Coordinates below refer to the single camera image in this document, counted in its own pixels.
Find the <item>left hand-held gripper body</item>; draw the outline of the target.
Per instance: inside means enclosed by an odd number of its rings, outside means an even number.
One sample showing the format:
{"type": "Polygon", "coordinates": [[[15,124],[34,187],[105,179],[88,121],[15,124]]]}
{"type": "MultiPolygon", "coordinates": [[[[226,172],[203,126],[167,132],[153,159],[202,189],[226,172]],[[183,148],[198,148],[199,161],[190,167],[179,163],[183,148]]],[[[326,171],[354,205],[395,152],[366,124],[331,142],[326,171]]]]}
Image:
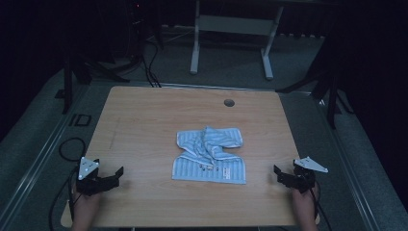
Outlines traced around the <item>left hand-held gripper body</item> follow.
{"type": "Polygon", "coordinates": [[[99,160],[94,161],[82,157],[79,163],[78,176],[76,178],[76,190],[78,193],[93,195],[97,193],[107,192],[103,190],[106,182],[115,181],[119,179],[113,176],[99,177],[98,170],[100,167],[99,160]]]}

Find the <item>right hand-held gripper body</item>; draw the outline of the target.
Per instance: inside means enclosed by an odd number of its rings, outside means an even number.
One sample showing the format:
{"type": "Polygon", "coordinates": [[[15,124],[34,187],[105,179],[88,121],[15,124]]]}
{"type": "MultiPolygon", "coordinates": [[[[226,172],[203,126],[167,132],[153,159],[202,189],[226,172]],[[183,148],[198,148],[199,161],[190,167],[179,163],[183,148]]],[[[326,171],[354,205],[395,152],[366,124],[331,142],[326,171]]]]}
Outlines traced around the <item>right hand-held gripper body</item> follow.
{"type": "Polygon", "coordinates": [[[328,168],[307,156],[306,158],[294,160],[293,175],[287,174],[286,177],[293,179],[293,189],[305,193],[315,186],[316,171],[327,173],[328,168]]]}

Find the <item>blue striped towel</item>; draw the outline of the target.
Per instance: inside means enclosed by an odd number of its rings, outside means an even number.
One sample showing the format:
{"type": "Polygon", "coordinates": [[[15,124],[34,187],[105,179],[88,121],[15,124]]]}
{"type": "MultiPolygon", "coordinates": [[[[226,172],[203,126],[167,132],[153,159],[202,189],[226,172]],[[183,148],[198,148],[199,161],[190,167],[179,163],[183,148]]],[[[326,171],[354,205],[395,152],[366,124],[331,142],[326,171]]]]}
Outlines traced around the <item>blue striped towel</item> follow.
{"type": "Polygon", "coordinates": [[[246,169],[242,157],[226,152],[226,148],[240,148],[243,138],[238,128],[179,131],[176,144],[182,153],[174,160],[173,180],[246,183],[246,169]]]}

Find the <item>person's left hand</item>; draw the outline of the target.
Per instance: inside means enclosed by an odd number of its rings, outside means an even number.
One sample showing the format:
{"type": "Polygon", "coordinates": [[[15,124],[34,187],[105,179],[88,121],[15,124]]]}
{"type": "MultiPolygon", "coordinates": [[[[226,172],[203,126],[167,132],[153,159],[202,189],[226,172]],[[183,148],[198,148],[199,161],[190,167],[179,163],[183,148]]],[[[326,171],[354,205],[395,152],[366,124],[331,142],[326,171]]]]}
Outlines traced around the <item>person's left hand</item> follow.
{"type": "Polygon", "coordinates": [[[77,192],[76,188],[73,188],[74,197],[74,214],[75,215],[95,215],[99,210],[100,201],[102,198],[101,193],[86,195],[77,192]]]}

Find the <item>person's right hand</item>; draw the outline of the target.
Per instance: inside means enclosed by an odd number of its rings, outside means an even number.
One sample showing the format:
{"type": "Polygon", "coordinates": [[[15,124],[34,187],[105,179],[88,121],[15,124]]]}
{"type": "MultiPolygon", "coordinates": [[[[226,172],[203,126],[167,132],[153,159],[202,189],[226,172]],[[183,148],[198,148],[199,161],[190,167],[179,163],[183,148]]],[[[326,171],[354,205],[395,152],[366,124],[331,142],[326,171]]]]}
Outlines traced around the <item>person's right hand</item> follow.
{"type": "Polygon", "coordinates": [[[315,215],[315,204],[319,200],[319,186],[315,185],[311,191],[300,192],[292,189],[293,212],[301,217],[313,217],[315,215]]]}

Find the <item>black metal stand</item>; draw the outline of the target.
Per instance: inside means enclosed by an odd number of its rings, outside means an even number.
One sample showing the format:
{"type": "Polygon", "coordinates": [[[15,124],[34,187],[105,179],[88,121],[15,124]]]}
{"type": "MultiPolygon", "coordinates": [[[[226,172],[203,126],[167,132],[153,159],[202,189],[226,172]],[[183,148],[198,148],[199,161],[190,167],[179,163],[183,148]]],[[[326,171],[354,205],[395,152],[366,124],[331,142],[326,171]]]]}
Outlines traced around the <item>black metal stand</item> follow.
{"type": "Polygon", "coordinates": [[[311,96],[315,100],[320,101],[325,95],[328,95],[326,119],[329,126],[335,129],[335,113],[337,100],[339,99],[338,88],[341,71],[341,67],[337,64],[320,68],[311,66],[302,80],[288,87],[276,90],[276,92],[290,93],[312,82],[317,82],[311,92],[311,96]]]}
{"type": "Polygon", "coordinates": [[[63,115],[66,115],[73,103],[73,85],[72,76],[75,75],[81,84],[89,84],[91,77],[88,67],[96,69],[108,79],[129,83],[128,79],[118,76],[118,73],[131,67],[134,67],[138,62],[131,60],[128,64],[107,68],[99,62],[85,56],[84,54],[65,55],[64,56],[64,87],[58,90],[55,97],[64,100],[63,115]]]}

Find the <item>white metal desk frame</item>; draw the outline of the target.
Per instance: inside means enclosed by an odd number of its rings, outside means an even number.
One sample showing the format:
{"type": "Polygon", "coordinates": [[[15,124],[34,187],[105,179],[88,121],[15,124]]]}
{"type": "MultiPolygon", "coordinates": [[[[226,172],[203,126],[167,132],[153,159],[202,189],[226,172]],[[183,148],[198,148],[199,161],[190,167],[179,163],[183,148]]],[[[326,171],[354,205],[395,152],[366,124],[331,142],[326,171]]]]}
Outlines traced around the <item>white metal desk frame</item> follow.
{"type": "Polygon", "coordinates": [[[264,48],[260,50],[260,53],[265,77],[267,80],[271,80],[274,75],[272,72],[271,61],[269,59],[269,53],[274,42],[274,38],[277,34],[277,29],[283,11],[284,7],[279,6],[273,20],[207,15],[200,12],[200,0],[195,0],[194,41],[191,54],[190,74],[198,73],[200,55],[200,33],[218,32],[267,37],[268,43],[264,48]]]}

